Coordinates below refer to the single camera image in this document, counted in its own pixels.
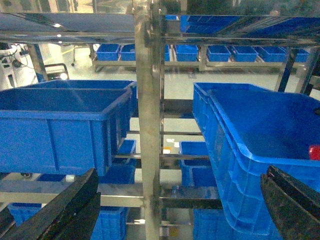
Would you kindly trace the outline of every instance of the stainless steel shelf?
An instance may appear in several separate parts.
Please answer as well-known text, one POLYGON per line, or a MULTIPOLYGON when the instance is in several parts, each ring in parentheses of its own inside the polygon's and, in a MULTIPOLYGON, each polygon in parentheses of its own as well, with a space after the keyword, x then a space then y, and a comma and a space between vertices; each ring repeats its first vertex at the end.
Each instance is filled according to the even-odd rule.
MULTIPOLYGON (((297 55, 295 49, 289 49, 282 64, 262 61, 209 62, 207 46, 316 47, 305 63, 307 71, 302 74, 297 88, 297 91, 304 92, 320 55, 320 23, 315 22, 308 27, 294 24, 289 31, 257 34, 266 28, 292 21, 293 17, 313 17, 309 20, 317 21, 320 18, 319 1, 304 1, 304 4, 296 1, 289 5, 286 0, 93 0, 90 3, 68 1, 68 4, 54 0, 30 0, 29 7, 23 6, 22 2, 0 2, 0 41, 35 44, 29 47, 33 49, 32 61, 38 75, 45 75, 46 72, 37 43, 135 43, 136 61, 93 59, 92 64, 95 67, 136 67, 141 155, 131 157, 141 158, 142 185, 101 184, 99 191, 103 206, 144 208, 147 240, 159 239, 161 208, 221 208, 216 188, 167 188, 160 185, 162 161, 199 157, 162 154, 164 135, 168 134, 164 131, 164 118, 180 118, 192 112, 191 100, 164 98, 165 66, 196 67, 200 71, 206 67, 280 67, 275 90, 284 91, 292 68, 303 65, 294 63, 297 55), (238 18, 219 32, 197 34, 182 33, 179 21, 165 21, 164 15, 167 14, 231 15, 238 18), (199 61, 175 61, 172 51, 171 61, 165 62, 165 44, 197 44, 201 46, 199 61), (211 193, 210 199, 205 198, 208 192, 211 193)), ((0 202, 47 203, 67 186, 68 183, 61 182, 3 180, 0 181, 0 202)))

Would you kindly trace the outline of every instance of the red object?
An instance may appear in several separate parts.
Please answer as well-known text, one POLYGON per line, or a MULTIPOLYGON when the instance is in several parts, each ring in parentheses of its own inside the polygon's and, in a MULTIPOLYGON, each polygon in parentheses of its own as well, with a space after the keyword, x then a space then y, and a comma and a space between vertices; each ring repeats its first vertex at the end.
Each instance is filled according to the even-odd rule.
POLYGON ((320 161, 320 145, 311 145, 309 147, 309 157, 311 160, 320 161))

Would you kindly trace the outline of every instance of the metal rack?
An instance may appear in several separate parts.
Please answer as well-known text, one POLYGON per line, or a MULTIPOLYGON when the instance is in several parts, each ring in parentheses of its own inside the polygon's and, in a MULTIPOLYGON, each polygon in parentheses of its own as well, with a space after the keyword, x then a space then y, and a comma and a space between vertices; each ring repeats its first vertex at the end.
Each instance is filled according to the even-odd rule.
MULTIPOLYGON (((21 1, 11 2, 19 5, 21 1)), ((219 195, 214 187, 179 186, 173 189, 160 185, 160 169, 164 163, 177 159, 203 159, 203 156, 162 154, 165 134, 164 118, 177 118, 183 113, 190 113, 192 108, 190 100, 164 98, 165 44, 314 47, 305 64, 307 70, 303 72, 297 86, 296 92, 298 93, 306 91, 320 55, 319 26, 317 25, 307 29, 297 28, 285 34, 270 34, 261 37, 248 35, 248 33, 282 23, 292 17, 320 18, 320 7, 317 1, 305 3, 314 5, 308 8, 309 10, 306 10, 304 5, 286 6, 279 10, 274 1, 257 0, 93 0, 92 4, 78 1, 77 5, 75 1, 66 0, 65 7, 54 0, 30 2, 32 2, 32 8, 21 5, 12 7, 7 6, 4 1, 0 2, 0 17, 3 20, 0 23, 0 39, 2 42, 29 43, 30 56, 40 79, 41 77, 46 79, 46 72, 37 43, 62 41, 65 43, 119 44, 135 42, 141 154, 123 157, 141 158, 142 184, 101 184, 99 191, 103 206, 144 208, 147 240, 159 239, 161 209, 221 208, 219 195), (181 33, 176 21, 165 20, 167 14, 241 17, 221 31, 208 35, 181 33), (134 31, 108 29, 112 28, 112 24, 108 23, 115 17, 134 20, 134 31), (211 191, 211 198, 205 198, 206 191, 211 191)), ((276 91, 285 90, 297 52, 293 48, 287 51, 285 62, 281 65, 276 91)), ((200 54, 206 55, 205 47, 201 49, 200 54)), ((214 63, 213 67, 222 66, 214 63)), ((171 134, 181 135, 183 133, 171 132, 171 134)), ((0 182, 0 202, 48 203, 68 184, 2 181, 0 182)))

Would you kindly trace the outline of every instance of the floor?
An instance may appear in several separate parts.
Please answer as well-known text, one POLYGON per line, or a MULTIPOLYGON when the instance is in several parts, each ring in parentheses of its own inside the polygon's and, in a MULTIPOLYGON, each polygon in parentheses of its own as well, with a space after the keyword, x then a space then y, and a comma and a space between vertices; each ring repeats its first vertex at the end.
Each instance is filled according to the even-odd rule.
MULTIPOLYGON (((95 72, 89 58, 89 48, 77 48, 75 55, 75 66, 71 66, 73 61, 74 46, 59 46, 56 44, 42 44, 40 46, 45 64, 65 63, 68 67, 70 79, 73 80, 136 80, 134 69, 125 67, 105 67, 101 72, 95 72)), ((270 90, 276 85, 279 70, 275 69, 211 69, 205 72, 193 73, 191 70, 169 69, 165 73, 164 97, 166 99, 192 99, 194 82, 214 82, 214 83, 249 83, 255 84, 270 90)), ((287 92, 294 92, 298 83, 298 78, 293 74, 287 85, 287 92)), ((313 90, 311 96, 320 100, 320 93, 313 90)), ((131 120, 131 130, 139 130, 137 118, 131 120)), ((199 128, 194 119, 166 119, 165 131, 199 132, 199 128)), ((137 140, 137 153, 140 153, 140 140, 138 135, 128 135, 129 139, 137 140)), ((171 153, 178 153, 180 141, 203 141, 202 136, 165 136, 164 146, 171 153)), ((161 183, 179 185, 181 184, 180 170, 162 170, 161 183)), ((141 170, 136 170, 135 180, 141 183, 141 170)), ((168 213, 171 222, 188 223, 189 210, 173 209, 168 213)), ((176 226, 162 229, 164 236, 170 235, 169 239, 192 239, 192 227, 176 226)), ((143 225, 132 224, 128 226, 127 239, 144 239, 145 231, 143 225)))

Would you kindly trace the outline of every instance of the vertical steel post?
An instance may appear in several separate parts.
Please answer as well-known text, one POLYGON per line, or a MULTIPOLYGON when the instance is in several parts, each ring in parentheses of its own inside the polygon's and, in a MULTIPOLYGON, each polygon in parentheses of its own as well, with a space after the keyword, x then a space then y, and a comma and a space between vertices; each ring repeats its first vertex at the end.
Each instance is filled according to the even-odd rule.
POLYGON ((160 229, 161 41, 159 0, 133 0, 136 78, 140 125, 145 234, 158 240, 160 229))
POLYGON ((292 47, 287 50, 284 61, 280 68, 278 80, 275 84, 275 91, 284 92, 286 90, 286 86, 288 84, 291 71, 294 67, 298 51, 298 49, 293 49, 292 47))
POLYGON ((45 69, 44 60, 42 58, 39 44, 28 44, 28 51, 34 67, 35 75, 38 78, 38 82, 48 81, 47 72, 45 69))
POLYGON ((315 66, 317 64, 318 58, 320 56, 320 47, 314 47, 311 49, 309 57, 304 65, 305 71, 300 77, 298 85, 295 89, 296 93, 304 94, 308 89, 312 73, 314 72, 315 66))
POLYGON ((207 50, 208 46, 207 45, 202 45, 201 50, 200 50, 200 65, 199 65, 199 72, 202 72, 206 68, 206 63, 207 63, 207 50))

